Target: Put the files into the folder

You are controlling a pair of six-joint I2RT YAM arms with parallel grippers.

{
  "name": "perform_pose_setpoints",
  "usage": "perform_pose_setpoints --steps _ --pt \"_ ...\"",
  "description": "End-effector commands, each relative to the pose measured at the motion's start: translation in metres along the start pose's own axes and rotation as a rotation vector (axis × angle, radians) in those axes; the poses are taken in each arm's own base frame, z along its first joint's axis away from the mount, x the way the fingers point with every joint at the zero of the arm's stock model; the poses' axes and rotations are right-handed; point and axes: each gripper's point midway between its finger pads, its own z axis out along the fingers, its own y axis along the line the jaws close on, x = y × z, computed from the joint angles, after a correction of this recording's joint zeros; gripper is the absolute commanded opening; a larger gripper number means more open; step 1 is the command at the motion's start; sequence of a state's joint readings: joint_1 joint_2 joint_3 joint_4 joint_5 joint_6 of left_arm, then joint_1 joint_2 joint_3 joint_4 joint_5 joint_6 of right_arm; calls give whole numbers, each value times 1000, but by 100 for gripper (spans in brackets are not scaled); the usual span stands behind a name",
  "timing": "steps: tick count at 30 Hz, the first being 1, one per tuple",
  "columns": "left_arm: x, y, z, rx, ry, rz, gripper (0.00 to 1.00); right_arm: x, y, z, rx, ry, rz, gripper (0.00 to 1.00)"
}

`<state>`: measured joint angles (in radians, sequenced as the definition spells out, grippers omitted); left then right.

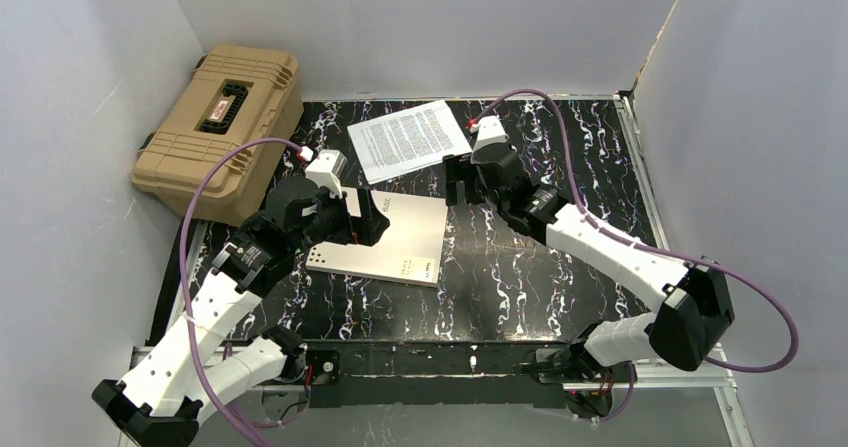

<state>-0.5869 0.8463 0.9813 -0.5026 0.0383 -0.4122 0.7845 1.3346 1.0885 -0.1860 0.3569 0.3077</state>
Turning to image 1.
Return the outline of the printed white paper sheets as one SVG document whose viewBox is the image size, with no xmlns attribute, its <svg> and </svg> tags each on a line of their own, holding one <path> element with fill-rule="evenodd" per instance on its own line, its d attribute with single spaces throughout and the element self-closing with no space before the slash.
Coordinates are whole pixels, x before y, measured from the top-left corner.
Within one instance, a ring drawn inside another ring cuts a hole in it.
<svg viewBox="0 0 848 447">
<path fill-rule="evenodd" d="M 362 121 L 347 132 L 370 185 L 472 151 L 465 130 L 444 100 Z"/>
</svg>

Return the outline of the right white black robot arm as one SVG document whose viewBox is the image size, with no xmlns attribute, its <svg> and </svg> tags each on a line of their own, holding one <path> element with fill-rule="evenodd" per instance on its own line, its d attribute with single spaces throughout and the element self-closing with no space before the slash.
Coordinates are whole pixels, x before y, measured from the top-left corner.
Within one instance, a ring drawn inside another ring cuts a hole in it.
<svg viewBox="0 0 848 447">
<path fill-rule="evenodd" d="M 696 370 L 735 319 L 724 274 L 671 259 L 582 213 L 559 188 L 537 183 L 508 143 L 442 161 L 446 203 L 462 184 L 469 204 L 487 203 L 515 232 L 570 254 L 630 291 L 646 313 L 590 325 L 556 356 L 565 371 L 595 374 L 627 361 L 661 359 Z"/>
</svg>

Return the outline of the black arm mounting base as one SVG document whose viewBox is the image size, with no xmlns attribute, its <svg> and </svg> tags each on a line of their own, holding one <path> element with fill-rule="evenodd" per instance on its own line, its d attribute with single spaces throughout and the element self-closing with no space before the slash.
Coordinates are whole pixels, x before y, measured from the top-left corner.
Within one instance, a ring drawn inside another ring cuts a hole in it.
<svg viewBox="0 0 848 447">
<path fill-rule="evenodd" d="M 599 415 L 635 379 L 622 364 L 581 372 L 563 342 L 311 340 L 282 380 L 259 388 L 296 393 L 308 383 L 315 408 L 525 404 Z"/>
</svg>

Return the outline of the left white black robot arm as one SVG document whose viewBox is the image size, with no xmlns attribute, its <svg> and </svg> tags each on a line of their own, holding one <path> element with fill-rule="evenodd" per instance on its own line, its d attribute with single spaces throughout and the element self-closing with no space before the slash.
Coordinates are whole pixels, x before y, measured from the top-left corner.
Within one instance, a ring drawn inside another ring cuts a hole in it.
<svg viewBox="0 0 848 447">
<path fill-rule="evenodd" d="M 250 388 L 272 379 L 308 383 L 307 345 L 282 326 L 204 364 L 300 255 L 323 242 L 373 246 L 389 225 L 368 188 L 336 195 L 304 177 L 285 179 L 215 257 L 182 318 L 121 379 L 102 380 L 93 400 L 137 446 L 188 446 Z"/>
</svg>

